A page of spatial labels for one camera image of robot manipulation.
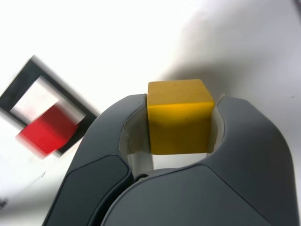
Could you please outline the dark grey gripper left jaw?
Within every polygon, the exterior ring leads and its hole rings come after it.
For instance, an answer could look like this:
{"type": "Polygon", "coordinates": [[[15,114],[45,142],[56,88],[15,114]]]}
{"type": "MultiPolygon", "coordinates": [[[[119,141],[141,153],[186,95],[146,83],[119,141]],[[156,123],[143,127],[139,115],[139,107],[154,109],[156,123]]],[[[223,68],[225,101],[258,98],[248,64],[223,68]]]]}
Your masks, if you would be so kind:
{"type": "Polygon", "coordinates": [[[153,168],[147,96],[127,96],[88,128],[43,224],[100,225],[135,177],[153,168]]]}

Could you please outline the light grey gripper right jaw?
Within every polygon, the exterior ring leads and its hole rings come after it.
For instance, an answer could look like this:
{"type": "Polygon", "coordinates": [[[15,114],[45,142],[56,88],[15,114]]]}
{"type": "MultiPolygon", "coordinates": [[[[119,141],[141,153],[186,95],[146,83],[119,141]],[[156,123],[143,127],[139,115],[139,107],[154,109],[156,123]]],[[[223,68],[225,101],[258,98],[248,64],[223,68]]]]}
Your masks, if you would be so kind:
{"type": "Polygon", "coordinates": [[[219,147],[190,166],[143,179],[104,226],[293,226],[295,179],[279,129],[246,100],[224,97],[219,147]]]}

